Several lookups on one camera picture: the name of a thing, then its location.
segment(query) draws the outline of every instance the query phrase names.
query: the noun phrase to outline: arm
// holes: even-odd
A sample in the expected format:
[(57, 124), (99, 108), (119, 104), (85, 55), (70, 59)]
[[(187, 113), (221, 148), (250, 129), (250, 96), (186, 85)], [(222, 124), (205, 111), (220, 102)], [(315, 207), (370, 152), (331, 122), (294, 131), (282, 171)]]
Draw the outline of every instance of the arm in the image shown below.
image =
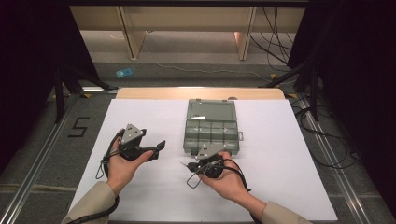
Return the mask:
[[(115, 141), (112, 149), (118, 148), (119, 141), (120, 138)], [(62, 223), (106, 211), (114, 204), (115, 198), (122, 189), (132, 180), (137, 168), (147, 161), (152, 154), (152, 151), (147, 151), (134, 161), (127, 161), (119, 154), (112, 156), (108, 164), (107, 182), (96, 183), (64, 217)], [(103, 217), (87, 223), (107, 222), (108, 217)]]
[[(231, 159), (228, 152), (220, 152), (224, 160)], [(238, 169), (231, 161), (225, 161), (226, 166)], [(238, 174), (230, 170), (223, 170), (217, 179), (200, 175), (202, 181), (215, 190), (221, 197), (231, 200), (246, 208), (251, 215), (265, 224), (303, 224), (310, 223), (305, 218), (295, 214), (276, 203), (265, 203), (251, 195), (244, 187)]]

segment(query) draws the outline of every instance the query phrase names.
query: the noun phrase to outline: wire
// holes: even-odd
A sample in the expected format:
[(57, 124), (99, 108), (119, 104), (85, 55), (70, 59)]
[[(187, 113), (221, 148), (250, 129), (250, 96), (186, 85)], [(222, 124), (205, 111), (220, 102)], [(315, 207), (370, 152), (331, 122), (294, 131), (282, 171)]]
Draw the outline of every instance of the wire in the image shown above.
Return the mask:
[[(293, 102), (293, 103), (290, 104), (290, 105), (292, 105), (292, 108), (300, 108), (299, 106), (295, 106), (295, 105), (293, 105), (293, 104), (295, 104), (295, 103), (301, 101), (301, 100), (304, 99), (304, 98), (308, 98), (308, 97), (305, 96), (305, 97), (303, 97), (303, 98), (301, 98), (301, 99), (299, 99), (299, 100)], [(340, 136), (336, 136), (336, 135), (333, 135), (333, 134), (330, 134), (330, 133), (325, 133), (325, 132), (320, 132), (320, 131), (317, 131), (317, 130), (312, 130), (312, 129), (309, 129), (309, 128), (307, 128), (306, 126), (304, 126), (303, 121), (304, 121), (304, 119), (306, 119), (306, 113), (307, 113), (308, 111), (310, 111), (310, 107), (307, 107), (307, 108), (300, 108), (300, 110), (294, 114), (294, 115), (296, 116), (296, 119), (297, 119), (298, 123), (299, 123), (299, 126), (300, 126), (301, 128), (303, 128), (304, 130), (306, 130), (307, 132), (309, 132), (309, 133), (318, 134), (318, 135), (326, 136), (326, 137), (331, 137), (331, 138), (334, 138), (334, 139), (340, 141), (341, 144), (343, 145), (343, 149), (344, 149), (344, 151), (345, 151), (345, 153), (344, 153), (344, 155), (343, 155), (343, 157), (342, 157), (341, 160), (336, 161), (336, 162), (333, 163), (333, 164), (329, 164), (329, 163), (325, 163), (325, 162), (320, 161), (320, 160), (314, 155), (313, 151), (312, 151), (310, 148), (308, 148), (309, 153), (310, 153), (311, 157), (313, 158), (313, 160), (314, 160), (317, 164), (319, 164), (319, 165), (321, 165), (321, 166), (329, 167), (329, 168), (333, 168), (333, 169), (346, 169), (346, 168), (351, 167), (351, 166), (353, 166), (354, 164), (356, 164), (356, 163), (361, 159), (361, 154), (362, 154), (362, 153), (361, 153), (360, 147), (359, 147), (353, 140), (351, 140), (350, 138), (340, 137)], [(349, 150), (349, 147), (348, 147), (348, 145), (347, 145), (347, 142), (353, 144), (355, 147), (358, 147), (358, 152), (357, 152), (357, 153), (351, 152), (351, 150)], [(351, 162), (351, 163), (349, 163), (349, 164), (347, 164), (347, 165), (341, 166), (340, 164), (341, 164), (342, 162), (346, 161), (348, 155), (349, 155), (354, 161)]]
[[(284, 54), (283, 54), (283, 50), (282, 50), (282, 49), (283, 49), (283, 48), (282, 48), (283, 46), (281, 45), (281, 42), (280, 42), (279, 37), (278, 37), (278, 35), (277, 35), (277, 33), (276, 33), (276, 30), (275, 30), (275, 27), (276, 27), (276, 17), (277, 17), (277, 9), (276, 9), (275, 17), (274, 17), (274, 19), (275, 19), (274, 27), (273, 27), (273, 25), (271, 24), (270, 19), (269, 19), (268, 16), (267, 16), (267, 13), (265, 12), (265, 8), (263, 8), (262, 11), (264, 12), (264, 16), (265, 16), (265, 18), (267, 19), (268, 24), (270, 25), (270, 28), (271, 28), (271, 30), (272, 30), (272, 34), (271, 34), (271, 38), (270, 38), (270, 40), (269, 40), (269, 45), (268, 45), (267, 51), (270, 52), (270, 48), (271, 48), (271, 45), (273, 45), (273, 38), (274, 38), (274, 35), (275, 35), (276, 38), (277, 38), (277, 40), (278, 40), (278, 46), (280, 47), (280, 52), (282, 53), (282, 57), (284, 58), (284, 60), (280, 60), (280, 61), (283, 62), (284, 64), (287, 64), (286, 58), (285, 58), (285, 56), (284, 56)], [(279, 72), (288, 72), (288, 71), (285, 71), (285, 70), (280, 70), (280, 69), (274, 68), (274, 67), (271, 65), (271, 63), (270, 63), (270, 59), (269, 59), (269, 54), (268, 54), (268, 53), (267, 53), (267, 62), (268, 62), (268, 64), (271, 66), (271, 68), (273, 68), (273, 69), (276, 70), (276, 71), (279, 71)]]
[(291, 44), (294, 44), (294, 41), (290, 38), (289, 34), (288, 34), (288, 33), (285, 33), (285, 34), (286, 34), (286, 36), (289, 38)]
[[(145, 49), (147, 50), (148, 53), (151, 53), (144, 43), (143, 43), (143, 46), (145, 47)], [(184, 69), (184, 68), (180, 68), (180, 67), (176, 67), (176, 66), (162, 65), (160, 63), (156, 63), (156, 64), (162, 68), (172, 68), (172, 69), (180, 70), (183, 72), (201, 72), (201, 73), (208, 73), (208, 74), (213, 74), (213, 73), (252, 74), (252, 75), (255, 75), (256, 77), (261, 78), (262, 80), (265, 80), (267, 82), (272, 82), (272, 80), (262, 77), (261, 75), (254, 73), (254, 72), (240, 72), (240, 71), (230, 71), (230, 70), (205, 71), (205, 70), (197, 70), (197, 69)]]
[(117, 209), (117, 207), (119, 206), (119, 203), (120, 203), (120, 196), (117, 195), (114, 204), (111, 207), (109, 207), (106, 211), (95, 213), (93, 215), (88, 215), (85, 217), (79, 217), (78, 219), (70, 221), (67, 224), (80, 224), (80, 223), (85, 223), (85, 222), (95, 220), (95, 219), (98, 219), (101, 217), (106, 217), (106, 216), (110, 215), (111, 213), (113, 213)]
[[(260, 33), (260, 35), (262, 36), (262, 38), (263, 38), (265, 41), (271, 43), (270, 40), (267, 39), (267, 38), (265, 38), (265, 36), (264, 36), (262, 33)], [(285, 47), (285, 46), (280, 46), (280, 47), (283, 48), (283, 49), (291, 49), (291, 48), (288, 48), (288, 47)]]
[(117, 154), (119, 154), (119, 152), (117, 151), (111, 151), (111, 148), (113, 147), (114, 143), (116, 142), (117, 138), (122, 136), (125, 133), (125, 130), (122, 129), (121, 131), (119, 131), (114, 138), (111, 140), (110, 145), (108, 146), (107, 152), (105, 154), (105, 156), (102, 158), (102, 160), (100, 161), (99, 164), (99, 169), (96, 172), (96, 179), (100, 179), (103, 177), (103, 175), (108, 176), (108, 163), (110, 162), (110, 157), (115, 156)]
[(286, 61), (283, 61), (281, 58), (277, 57), (273, 52), (268, 51), (267, 49), (265, 49), (264, 47), (262, 47), (259, 43), (257, 43), (257, 41), (253, 38), (253, 36), (250, 36), (250, 39), (252, 39), (253, 42), (256, 43), (256, 45), (257, 45), (260, 49), (262, 49), (262, 50), (264, 50), (265, 52), (271, 54), (273, 57), (277, 58), (277, 59), (280, 60), (282, 63), (284, 63), (284, 64), (287, 63)]
[[(230, 161), (230, 162), (232, 162), (232, 163), (236, 166), (237, 169), (234, 169), (233, 167), (229, 167), (229, 166), (226, 166), (226, 165), (223, 165), (223, 164), (219, 164), (219, 163), (224, 162), (224, 161)], [(206, 165), (202, 166), (202, 167), (199, 168), (197, 171), (195, 171), (194, 174), (193, 174), (192, 176), (190, 176), (190, 178), (187, 180), (187, 185), (188, 185), (190, 188), (195, 189), (195, 188), (198, 187), (198, 185), (201, 183), (201, 180), (202, 180), (202, 179), (199, 178), (200, 180), (198, 181), (198, 183), (197, 183), (196, 185), (191, 185), (191, 184), (190, 184), (190, 180), (191, 180), (195, 175), (199, 175), (199, 174), (206, 175), (206, 172), (210, 172), (210, 170), (211, 170), (211, 169), (214, 169), (214, 168), (220, 169), (221, 172), (222, 172), (222, 170), (230, 170), (230, 171), (235, 172), (235, 173), (238, 174), (239, 177), (241, 178), (242, 184), (244, 185), (245, 189), (246, 189), (247, 191), (251, 191), (251, 189), (248, 188), (248, 183), (247, 183), (247, 181), (246, 181), (246, 179), (245, 179), (245, 176), (244, 176), (244, 173), (242, 172), (242, 169), (239, 167), (239, 165), (238, 165), (235, 161), (233, 161), (233, 160), (231, 160), (231, 159), (225, 159), (225, 160), (221, 159), (221, 161), (214, 161), (214, 162), (209, 162), (209, 163), (207, 163)]]

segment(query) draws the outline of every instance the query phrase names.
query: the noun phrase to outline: white tabletop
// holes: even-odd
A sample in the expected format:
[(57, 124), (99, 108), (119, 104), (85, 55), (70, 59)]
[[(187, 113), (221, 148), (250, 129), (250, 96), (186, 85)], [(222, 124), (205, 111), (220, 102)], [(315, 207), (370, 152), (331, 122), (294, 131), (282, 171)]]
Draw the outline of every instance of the white tabletop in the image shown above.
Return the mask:
[[(188, 100), (113, 100), (106, 113), (74, 206), (94, 185), (99, 161), (111, 139), (127, 123), (147, 129), (142, 147), (166, 140), (160, 158), (143, 164), (120, 194), (111, 220), (147, 222), (247, 222), (249, 213), (222, 199), (205, 184), (187, 186), (190, 171), (180, 164), (194, 161), (184, 153)], [(244, 134), (234, 160), (242, 168), (251, 193), (273, 201), (309, 220), (337, 217), (287, 100), (235, 101), (238, 129)]]

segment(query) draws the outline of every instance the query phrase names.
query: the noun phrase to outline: sleeve cuff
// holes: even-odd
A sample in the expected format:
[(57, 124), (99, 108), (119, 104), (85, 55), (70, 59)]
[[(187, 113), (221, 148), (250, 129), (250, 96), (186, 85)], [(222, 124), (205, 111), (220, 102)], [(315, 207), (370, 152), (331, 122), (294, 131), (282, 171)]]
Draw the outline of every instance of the sleeve cuff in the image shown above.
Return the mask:
[(277, 203), (269, 202), (262, 213), (262, 223), (306, 224), (311, 222)]
[(62, 223), (103, 212), (114, 204), (115, 198), (113, 189), (106, 182), (99, 181), (69, 211)]

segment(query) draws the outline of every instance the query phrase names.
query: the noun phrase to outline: hand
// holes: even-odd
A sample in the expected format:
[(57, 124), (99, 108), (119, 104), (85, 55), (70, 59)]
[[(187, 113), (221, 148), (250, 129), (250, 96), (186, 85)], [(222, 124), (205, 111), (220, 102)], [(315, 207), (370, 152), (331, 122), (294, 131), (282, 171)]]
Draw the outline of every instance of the hand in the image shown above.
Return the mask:
[[(119, 143), (120, 138), (117, 138), (111, 149), (118, 148)], [(122, 189), (131, 182), (134, 177), (134, 172), (136, 172), (137, 168), (147, 161), (152, 154), (153, 151), (147, 151), (134, 161), (127, 161), (119, 154), (110, 157), (107, 184), (113, 189), (116, 195), (119, 195)]]
[[(231, 159), (228, 152), (219, 152), (219, 155), (224, 160)], [(232, 161), (225, 161), (224, 165), (238, 170), (238, 167)], [(209, 178), (206, 175), (199, 176), (205, 184), (215, 190), (221, 197), (243, 206), (258, 220), (262, 219), (262, 212), (267, 204), (249, 194), (242, 183), (241, 177), (236, 172), (224, 169), (217, 179)]]
[[(224, 159), (231, 159), (228, 152), (219, 152)], [(225, 161), (225, 166), (238, 170), (238, 167), (232, 161)], [(248, 193), (242, 183), (241, 177), (234, 171), (224, 169), (217, 179), (209, 178), (206, 175), (199, 175), (201, 180), (215, 190), (221, 197), (235, 201), (237, 196)]]

